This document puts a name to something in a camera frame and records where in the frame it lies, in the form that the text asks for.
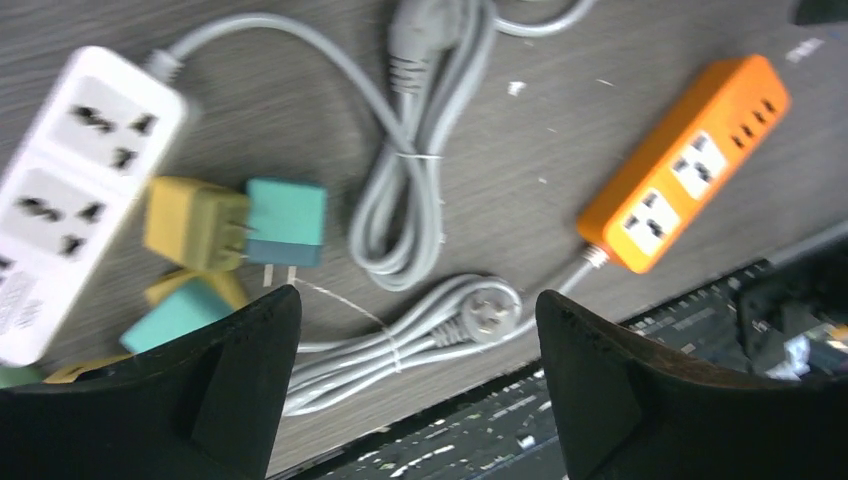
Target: orange power strip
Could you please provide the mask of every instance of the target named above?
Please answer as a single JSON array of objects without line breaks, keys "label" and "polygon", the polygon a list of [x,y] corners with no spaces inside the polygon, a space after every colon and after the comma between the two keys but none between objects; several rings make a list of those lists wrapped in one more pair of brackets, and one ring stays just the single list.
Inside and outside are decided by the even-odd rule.
[{"label": "orange power strip", "polygon": [[614,263],[644,273],[789,109],[769,61],[711,64],[577,220]]}]

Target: gray power cord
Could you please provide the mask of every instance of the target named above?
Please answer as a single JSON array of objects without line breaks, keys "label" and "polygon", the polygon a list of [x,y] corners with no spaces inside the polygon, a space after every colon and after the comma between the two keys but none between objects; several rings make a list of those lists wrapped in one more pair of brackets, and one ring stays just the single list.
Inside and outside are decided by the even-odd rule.
[{"label": "gray power cord", "polygon": [[[234,15],[211,22],[168,50],[154,51],[146,67],[151,75],[169,82],[197,49],[254,28],[290,33],[323,52],[360,89],[388,137],[354,214],[350,251],[375,283],[402,291],[426,277],[438,259],[441,153],[483,79],[496,32],[554,34],[585,16],[595,1],[578,0],[553,21],[521,25],[499,18],[492,0],[402,0],[389,38],[394,109],[338,46],[308,25],[279,15]],[[389,249],[389,224],[407,183],[404,227]],[[602,250],[590,247],[557,290],[567,293],[606,259]],[[521,297],[502,279],[459,275],[383,332],[339,342],[301,343],[299,352],[317,353],[317,358],[295,367],[284,414],[315,412],[402,369],[508,342],[535,326],[534,316],[522,320],[521,313]]]}]

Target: socket hole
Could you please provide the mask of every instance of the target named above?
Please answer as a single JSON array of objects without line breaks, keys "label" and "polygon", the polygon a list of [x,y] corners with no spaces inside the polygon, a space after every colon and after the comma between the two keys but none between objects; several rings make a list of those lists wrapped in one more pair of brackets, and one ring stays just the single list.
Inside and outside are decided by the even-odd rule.
[{"label": "socket hole", "polygon": [[59,252],[60,255],[64,257],[73,258],[75,257],[83,245],[85,245],[85,239],[80,238],[76,235],[65,235],[62,237],[62,250]]},{"label": "socket hole", "polygon": [[699,152],[704,151],[704,145],[706,144],[707,137],[705,137],[704,135],[699,135],[698,138],[696,138],[695,141],[692,142],[692,146],[695,147],[695,150],[698,150]]},{"label": "socket hole", "polygon": [[698,177],[700,177],[702,181],[706,183],[710,183],[713,181],[712,173],[710,173],[710,171],[707,169],[706,166],[704,166],[703,163],[696,163],[695,170],[698,172]]},{"label": "socket hole", "polygon": [[156,117],[145,113],[138,120],[130,124],[130,128],[138,132],[139,135],[146,137],[153,130],[153,125],[156,124]]},{"label": "socket hole", "polygon": [[654,206],[654,202],[656,202],[656,201],[657,201],[657,194],[656,193],[650,193],[650,194],[648,194],[647,197],[645,197],[644,200],[642,200],[642,203],[645,204],[646,207],[650,208],[650,207]]},{"label": "socket hole", "polygon": [[103,118],[100,115],[100,110],[91,107],[77,105],[71,111],[76,119],[87,127],[94,127],[100,130],[100,133],[112,133],[115,131],[115,124]]},{"label": "socket hole", "polygon": [[630,230],[631,228],[635,227],[638,224],[639,224],[639,219],[636,218],[636,215],[630,215],[630,218],[628,218],[627,221],[624,222],[624,228],[626,228],[627,230]]},{"label": "socket hole", "polygon": [[105,208],[106,205],[100,202],[91,202],[77,213],[77,217],[83,219],[86,223],[94,224],[100,221],[100,214],[103,213]]},{"label": "socket hole", "polygon": [[47,222],[56,223],[64,215],[61,211],[55,208],[50,208],[46,201],[41,198],[23,197],[18,199],[18,207],[24,210],[24,213],[30,217],[40,217]]},{"label": "socket hole", "polygon": [[665,232],[663,232],[662,227],[660,226],[659,223],[657,223],[653,220],[648,220],[648,228],[651,229],[651,233],[655,237],[660,238],[660,239],[665,237]]},{"label": "socket hole", "polygon": [[118,170],[126,170],[130,168],[133,160],[138,154],[128,148],[118,147],[115,149],[115,161],[112,162],[112,168]]},{"label": "socket hole", "polygon": [[674,163],[674,166],[671,167],[675,172],[680,173],[689,166],[689,162],[686,161],[685,158],[681,158],[677,162]]}]

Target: table surface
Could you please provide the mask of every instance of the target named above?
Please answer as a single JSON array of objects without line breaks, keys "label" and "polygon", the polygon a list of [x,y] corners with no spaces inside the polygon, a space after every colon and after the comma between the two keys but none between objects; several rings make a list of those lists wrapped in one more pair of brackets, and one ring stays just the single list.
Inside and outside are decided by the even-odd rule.
[{"label": "table surface", "polygon": [[[108,46],[128,58],[222,15],[270,11],[305,21],[385,79],[384,40],[394,1],[13,0],[0,9],[0,149],[9,158],[71,51]],[[574,221],[628,152],[707,62],[766,55],[794,97],[789,116],[649,274],[606,268],[573,294],[622,319],[707,277],[845,219],[848,213],[848,29],[792,26],[794,0],[602,0],[552,38],[501,36],[488,77],[457,126],[444,160],[446,244],[427,285],[407,293],[372,286],[345,244],[350,206],[381,131],[358,92],[298,40],[254,31],[216,41],[189,62],[179,86],[204,116],[169,174],[240,186],[257,175],[318,181],[330,189],[326,262],[298,277],[391,321],[435,282],[493,272],[530,290],[581,246]],[[499,2],[530,20],[562,2]],[[793,62],[801,42],[824,41]],[[524,82],[518,96],[510,82]],[[89,284],[44,366],[106,356],[146,312],[143,288],[174,267],[141,245],[140,215]],[[238,270],[253,296],[262,268]],[[277,283],[284,281],[278,274]],[[304,338],[374,329],[343,303],[299,283]],[[538,356],[529,335],[477,357],[396,375],[332,410],[283,419],[269,473],[410,415]]]}]

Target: power strip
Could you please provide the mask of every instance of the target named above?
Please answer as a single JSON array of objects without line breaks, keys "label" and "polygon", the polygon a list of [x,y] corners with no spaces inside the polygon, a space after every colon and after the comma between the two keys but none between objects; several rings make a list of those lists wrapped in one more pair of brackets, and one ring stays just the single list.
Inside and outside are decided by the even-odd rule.
[{"label": "power strip", "polygon": [[759,55],[715,62],[577,220],[614,263],[651,269],[789,110]]},{"label": "power strip", "polygon": [[190,118],[118,54],[73,53],[0,184],[0,362],[44,354]]}]

